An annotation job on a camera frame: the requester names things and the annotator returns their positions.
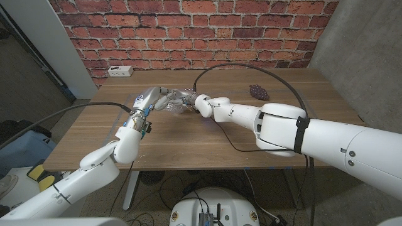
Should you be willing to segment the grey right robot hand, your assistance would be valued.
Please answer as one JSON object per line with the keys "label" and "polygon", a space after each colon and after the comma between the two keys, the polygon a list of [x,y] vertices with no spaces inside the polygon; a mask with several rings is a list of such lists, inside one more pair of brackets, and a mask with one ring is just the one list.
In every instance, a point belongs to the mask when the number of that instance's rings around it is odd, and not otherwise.
{"label": "grey right robot hand", "polygon": [[199,95],[193,90],[173,89],[166,96],[168,99],[168,109],[173,113],[180,114],[189,107],[193,107]]}

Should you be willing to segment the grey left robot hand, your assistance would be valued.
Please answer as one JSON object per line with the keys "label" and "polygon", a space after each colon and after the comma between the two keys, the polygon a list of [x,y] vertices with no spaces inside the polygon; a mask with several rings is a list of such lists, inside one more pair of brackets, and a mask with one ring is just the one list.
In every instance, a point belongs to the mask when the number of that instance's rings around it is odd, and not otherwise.
{"label": "grey left robot hand", "polygon": [[171,90],[164,87],[151,87],[141,92],[136,97],[132,113],[130,113],[123,126],[139,131],[142,136],[144,136],[145,133],[150,133],[151,123],[148,122],[146,118],[152,110],[170,111],[166,97],[170,91]]}

